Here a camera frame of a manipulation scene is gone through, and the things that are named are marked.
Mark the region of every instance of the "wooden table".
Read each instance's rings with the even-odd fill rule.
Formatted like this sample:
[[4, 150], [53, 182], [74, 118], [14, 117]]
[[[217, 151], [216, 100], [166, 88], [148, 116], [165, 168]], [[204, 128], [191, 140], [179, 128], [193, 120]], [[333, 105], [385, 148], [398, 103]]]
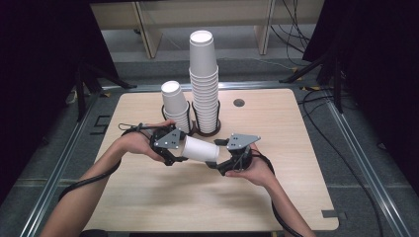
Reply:
[[[185, 92], [192, 101], [192, 93]], [[233, 101], [242, 99], [243, 107]], [[277, 178], [314, 230], [334, 230], [334, 209], [293, 92], [288, 89], [219, 91], [222, 122], [212, 142], [232, 132], [260, 135], [256, 144], [275, 168]], [[98, 158], [122, 132], [118, 124], [163, 121], [160, 93], [121, 96]], [[220, 147], [218, 163], [229, 159]], [[86, 229], [129, 232], [277, 231], [266, 191], [251, 183], [223, 177], [205, 163], [188, 160], [166, 167], [143, 155], [127, 154], [112, 175]]]

